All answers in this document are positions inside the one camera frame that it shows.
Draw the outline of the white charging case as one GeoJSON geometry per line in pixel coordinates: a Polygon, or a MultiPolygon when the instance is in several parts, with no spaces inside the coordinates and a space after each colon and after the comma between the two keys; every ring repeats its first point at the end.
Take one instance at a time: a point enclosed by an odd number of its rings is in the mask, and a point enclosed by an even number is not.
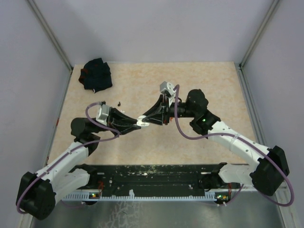
{"type": "Polygon", "coordinates": [[[140,126],[140,127],[148,127],[150,124],[149,124],[148,122],[144,122],[144,121],[143,121],[145,117],[146,117],[145,115],[139,116],[139,117],[137,118],[137,123],[136,123],[136,125],[137,125],[137,126],[140,126]]]}

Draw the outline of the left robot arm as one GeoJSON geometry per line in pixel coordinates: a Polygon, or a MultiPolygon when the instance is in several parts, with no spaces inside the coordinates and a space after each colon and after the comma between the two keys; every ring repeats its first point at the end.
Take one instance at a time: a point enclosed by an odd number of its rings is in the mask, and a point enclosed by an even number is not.
{"type": "Polygon", "coordinates": [[[111,131],[114,140],[147,126],[142,122],[143,115],[133,119],[106,104],[96,105],[99,108],[95,118],[87,114],[85,118],[72,121],[71,134],[75,139],[60,156],[35,173],[27,172],[22,176],[16,200],[18,213],[43,220],[66,195],[83,186],[92,189],[98,185],[99,177],[93,168],[76,167],[103,142],[97,133],[111,131]]]}

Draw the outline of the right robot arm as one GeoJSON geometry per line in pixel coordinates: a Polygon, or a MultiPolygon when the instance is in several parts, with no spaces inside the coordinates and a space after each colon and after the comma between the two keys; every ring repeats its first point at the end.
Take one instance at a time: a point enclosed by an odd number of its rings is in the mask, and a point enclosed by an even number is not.
{"type": "Polygon", "coordinates": [[[163,125],[170,118],[191,118],[190,126],[200,136],[219,143],[246,161],[245,165],[221,163],[212,176],[218,188],[234,182],[251,184],[266,196],[273,196],[289,175],[289,167],[282,148],[258,144],[238,134],[207,109],[209,104],[200,89],[188,92],[185,102],[176,98],[176,92],[163,90],[156,104],[144,113],[143,122],[163,125]]]}

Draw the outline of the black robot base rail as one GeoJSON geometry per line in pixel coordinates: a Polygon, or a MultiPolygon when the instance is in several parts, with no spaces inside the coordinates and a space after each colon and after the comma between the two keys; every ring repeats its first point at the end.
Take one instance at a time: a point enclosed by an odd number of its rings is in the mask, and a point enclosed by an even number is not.
{"type": "Polygon", "coordinates": [[[204,196],[212,189],[233,190],[239,183],[224,183],[216,172],[221,164],[186,165],[78,165],[92,177],[81,190],[97,190],[102,196],[204,196]]]}

